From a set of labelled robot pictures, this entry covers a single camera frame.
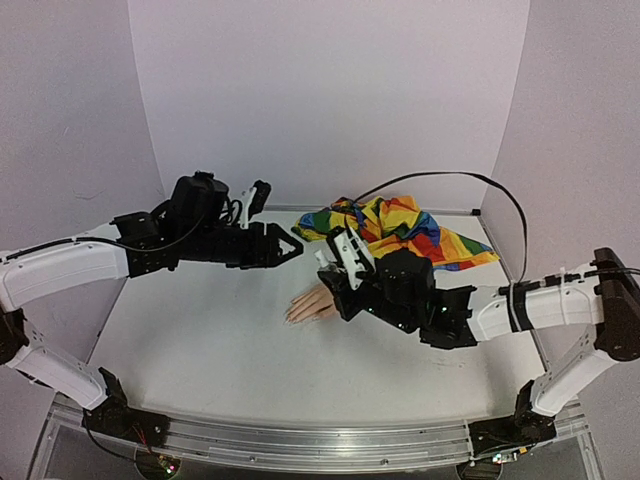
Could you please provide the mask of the clear nail polish bottle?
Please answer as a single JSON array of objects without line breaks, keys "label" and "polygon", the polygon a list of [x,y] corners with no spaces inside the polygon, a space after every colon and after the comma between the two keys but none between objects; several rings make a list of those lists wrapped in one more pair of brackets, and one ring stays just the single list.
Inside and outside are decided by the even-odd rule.
[{"label": "clear nail polish bottle", "polygon": [[327,258],[322,250],[318,250],[314,253],[314,257],[318,263],[319,271],[330,271],[333,267],[333,263]]}]

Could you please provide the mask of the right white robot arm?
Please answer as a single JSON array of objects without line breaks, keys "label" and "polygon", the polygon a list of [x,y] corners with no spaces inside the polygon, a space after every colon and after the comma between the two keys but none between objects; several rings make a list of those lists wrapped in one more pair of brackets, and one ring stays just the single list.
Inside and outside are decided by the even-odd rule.
[{"label": "right white robot arm", "polygon": [[552,440],[565,404],[617,363],[639,358],[639,285],[609,248],[574,271],[508,286],[440,289],[429,259],[407,250],[382,259],[351,246],[315,257],[340,317],[366,311],[422,343],[453,350],[495,338],[583,324],[583,335],[547,372],[519,391],[512,414],[469,426],[475,459]]}]

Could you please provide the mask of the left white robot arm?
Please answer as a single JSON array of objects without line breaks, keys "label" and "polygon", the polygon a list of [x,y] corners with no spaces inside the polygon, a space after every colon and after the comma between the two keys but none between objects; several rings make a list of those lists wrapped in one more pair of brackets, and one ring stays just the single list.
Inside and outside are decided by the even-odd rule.
[{"label": "left white robot arm", "polygon": [[163,446],[169,418],[131,407],[113,373],[49,345],[24,307],[102,280],[173,271],[182,261],[276,268],[300,256],[303,245],[275,223],[253,221],[270,192],[269,183],[257,180],[233,200],[224,182],[198,171],[179,178],[170,198],[154,210],[114,218],[117,239],[85,234],[2,255],[2,365],[82,407],[82,425],[90,434]]}]

